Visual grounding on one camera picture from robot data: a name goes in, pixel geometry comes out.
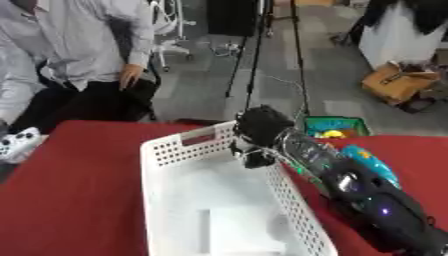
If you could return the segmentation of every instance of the black pants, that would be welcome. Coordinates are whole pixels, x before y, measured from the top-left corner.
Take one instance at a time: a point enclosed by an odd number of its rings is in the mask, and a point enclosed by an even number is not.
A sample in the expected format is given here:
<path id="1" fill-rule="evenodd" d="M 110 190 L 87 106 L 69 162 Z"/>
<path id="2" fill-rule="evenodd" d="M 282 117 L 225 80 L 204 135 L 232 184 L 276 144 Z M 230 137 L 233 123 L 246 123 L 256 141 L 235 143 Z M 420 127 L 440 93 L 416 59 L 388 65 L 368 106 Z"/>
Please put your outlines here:
<path id="1" fill-rule="evenodd" d="M 66 120 L 129 121 L 135 106 L 135 101 L 119 90 L 119 82 L 90 82 L 82 92 L 52 86 L 35 95 L 10 132 L 37 127 L 42 134 L 49 134 Z"/>

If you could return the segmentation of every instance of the basket handle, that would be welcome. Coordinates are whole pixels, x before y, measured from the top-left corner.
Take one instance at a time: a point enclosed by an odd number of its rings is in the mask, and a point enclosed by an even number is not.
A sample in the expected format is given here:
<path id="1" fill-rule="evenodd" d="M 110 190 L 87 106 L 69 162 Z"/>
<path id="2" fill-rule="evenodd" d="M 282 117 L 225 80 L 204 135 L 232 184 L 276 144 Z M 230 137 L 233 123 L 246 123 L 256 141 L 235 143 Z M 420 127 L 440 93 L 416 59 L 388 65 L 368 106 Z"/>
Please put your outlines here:
<path id="1" fill-rule="evenodd" d="M 180 135 L 182 146 L 189 147 L 216 139 L 215 127 L 210 126 Z"/>

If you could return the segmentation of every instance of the white shirt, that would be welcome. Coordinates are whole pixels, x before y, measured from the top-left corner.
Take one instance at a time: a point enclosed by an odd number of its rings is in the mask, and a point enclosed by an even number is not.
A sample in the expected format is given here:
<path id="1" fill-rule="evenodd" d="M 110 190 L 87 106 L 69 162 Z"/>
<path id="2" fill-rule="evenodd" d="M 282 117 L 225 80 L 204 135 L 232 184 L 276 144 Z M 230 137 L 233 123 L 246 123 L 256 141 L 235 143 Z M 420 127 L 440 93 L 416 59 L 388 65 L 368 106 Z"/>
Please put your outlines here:
<path id="1" fill-rule="evenodd" d="M 0 0 L 0 119 L 13 123 L 43 88 L 35 71 L 42 60 L 56 80 L 80 90 L 88 81 L 117 81 L 124 63 L 109 17 L 131 22 L 128 63 L 146 67 L 154 37 L 147 0 L 38 0 L 35 15 Z"/>

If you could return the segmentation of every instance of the white plastic basket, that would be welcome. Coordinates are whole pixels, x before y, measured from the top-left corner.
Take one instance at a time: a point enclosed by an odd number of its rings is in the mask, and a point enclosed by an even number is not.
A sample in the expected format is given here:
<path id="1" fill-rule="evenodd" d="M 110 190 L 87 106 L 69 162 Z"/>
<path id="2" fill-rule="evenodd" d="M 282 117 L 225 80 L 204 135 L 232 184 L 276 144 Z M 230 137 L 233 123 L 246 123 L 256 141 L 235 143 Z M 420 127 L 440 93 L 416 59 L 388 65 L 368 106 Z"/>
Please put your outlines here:
<path id="1" fill-rule="evenodd" d="M 233 125 L 142 145 L 149 254 L 336 256 L 282 165 L 249 170 L 231 155 Z"/>

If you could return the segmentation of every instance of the green container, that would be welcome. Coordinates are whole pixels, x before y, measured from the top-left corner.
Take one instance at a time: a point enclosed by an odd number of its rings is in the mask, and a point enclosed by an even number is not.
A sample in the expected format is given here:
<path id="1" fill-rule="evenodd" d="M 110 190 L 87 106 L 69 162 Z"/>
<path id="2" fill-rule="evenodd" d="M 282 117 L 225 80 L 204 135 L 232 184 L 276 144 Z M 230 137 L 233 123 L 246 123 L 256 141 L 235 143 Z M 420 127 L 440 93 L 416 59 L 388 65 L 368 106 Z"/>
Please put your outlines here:
<path id="1" fill-rule="evenodd" d="M 311 135 L 309 132 L 338 130 L 337 126 L 342 126 L 339 129 L 354 129 L 358 136 L 370 136 L 371 134 L 364 120 L 358 117 L 310 116 L 305 118 L 305 127 L 308 135 Z"/>

